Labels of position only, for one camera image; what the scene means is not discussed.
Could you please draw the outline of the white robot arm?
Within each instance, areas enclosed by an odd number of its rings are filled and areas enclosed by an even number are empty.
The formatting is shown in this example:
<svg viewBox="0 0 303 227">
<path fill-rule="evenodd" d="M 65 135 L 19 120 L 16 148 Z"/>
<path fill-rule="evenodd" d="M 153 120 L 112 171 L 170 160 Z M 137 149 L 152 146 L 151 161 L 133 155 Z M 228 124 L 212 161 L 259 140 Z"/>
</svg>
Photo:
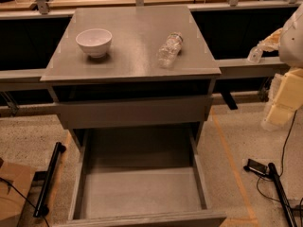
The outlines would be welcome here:
<svg viewBox="0 0 303 227">
<path fill-rule="evenodd" d="M 276 30 L 258 43 L 263 51 L 278 51 L 279 59 L 290 67 L 284 75 L 275 74 L 264 108 L 261 126 L 267 131 L 282 128 L 303 105 L 303 4 Z"/>
</svg>

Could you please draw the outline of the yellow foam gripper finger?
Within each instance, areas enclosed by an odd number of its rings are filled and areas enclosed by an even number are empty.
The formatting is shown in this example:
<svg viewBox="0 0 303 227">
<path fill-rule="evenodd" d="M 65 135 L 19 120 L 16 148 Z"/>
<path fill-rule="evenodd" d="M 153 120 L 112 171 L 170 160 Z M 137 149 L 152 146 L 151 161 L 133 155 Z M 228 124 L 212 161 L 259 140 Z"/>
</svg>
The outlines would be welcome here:
<svg viewBox="0 0 303 227">
<path fill-rule="evenodd" d="M 261 126 L 267 131 L 282 128 L 303 106 L 303 69 L 290 69 L 272 79 Z"/>
<path fill-rule="evenodd" d="M 264 40 L 260 41 L 258 43 L 258 48 L 265 52 L 273 52 L 277 51 L 279 49 L 280 45 L 280 35 L 281 35 L 282 29 L 279 28 L 269 36 L 267 36 Z"/>
</svg>

